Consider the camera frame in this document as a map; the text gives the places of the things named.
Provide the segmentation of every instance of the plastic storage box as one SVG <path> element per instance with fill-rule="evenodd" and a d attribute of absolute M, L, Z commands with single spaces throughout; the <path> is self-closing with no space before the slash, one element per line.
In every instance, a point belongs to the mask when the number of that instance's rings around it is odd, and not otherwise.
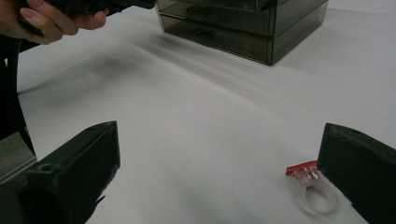
<path fill-rule="evenodd" d="M 159 0 L 163 30 L 274 64 L 321 25 L 328 0 Z"/>

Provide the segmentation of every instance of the black mechanical part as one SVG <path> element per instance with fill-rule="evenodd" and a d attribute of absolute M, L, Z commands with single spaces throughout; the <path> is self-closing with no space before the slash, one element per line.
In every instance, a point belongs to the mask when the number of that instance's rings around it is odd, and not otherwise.
<path fill-rule="evenodd" d="M 117 122 L 92 126 L 0 186 L 1 223 L 85 223 L 119 168 Z"/>
<path fill-rule="evenodd" d="M 319 170 L 369 223 L 396 223 L 396 150 L 359 131 L 326 124 Z"/>

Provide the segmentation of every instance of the white surface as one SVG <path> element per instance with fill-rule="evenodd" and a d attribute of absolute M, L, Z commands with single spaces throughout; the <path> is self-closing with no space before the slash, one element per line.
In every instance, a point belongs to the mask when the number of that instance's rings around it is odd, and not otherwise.
<path fill-rule="evenodd" d="M 21 55 L 21 105 L 42 159 L 117 120 L 121 168 L 88 223 L 364 223 L 295 202 L 285 168 L 318 156 L 326 122 L 396 147 L 396 2 L 331 0 L 273 67 L 164 34 L 154 10 Z"/>

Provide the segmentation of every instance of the small clear plastic object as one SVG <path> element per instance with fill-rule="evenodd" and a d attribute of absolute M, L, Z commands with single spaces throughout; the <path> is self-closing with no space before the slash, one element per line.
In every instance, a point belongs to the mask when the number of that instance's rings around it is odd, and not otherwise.
<path fill-rule="evenodd" d="M 324 215 L 330 213 L 334 209 L 336 197 L 332 189 L 321 181 L 317 164 L 317 161 L 308 161 L 290 166 L 286 169 L 286 175 L 292 175 L 300 180 L 302 184 L 301 199 L 306 208 L 309 209 L 310 212 Z M 317 208 L 308 201 L 306 197 L 308 188 L 317 189 L 326 196 L 328 204 L 325 208 Z"/>

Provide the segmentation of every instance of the human hand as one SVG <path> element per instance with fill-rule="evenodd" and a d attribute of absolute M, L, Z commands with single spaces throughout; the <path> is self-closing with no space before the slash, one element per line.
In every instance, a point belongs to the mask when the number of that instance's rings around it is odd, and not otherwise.
<path fill-rule="evenodd" d="M 50 44 L 64 35 L 75 35 L 79 28 L 94 30 L 106 23 L 108 10 L 94 15 L 85 13 L 86 4 L 72 0 L 64 11 L 43 0 L 27 0 L 28 7 L 21 7 L 22 0 L 0 0 L 0 35 L 22 38 L 37 44 Z M 21 15 L 44 36 L 33 35 L 17 22 Z"/>

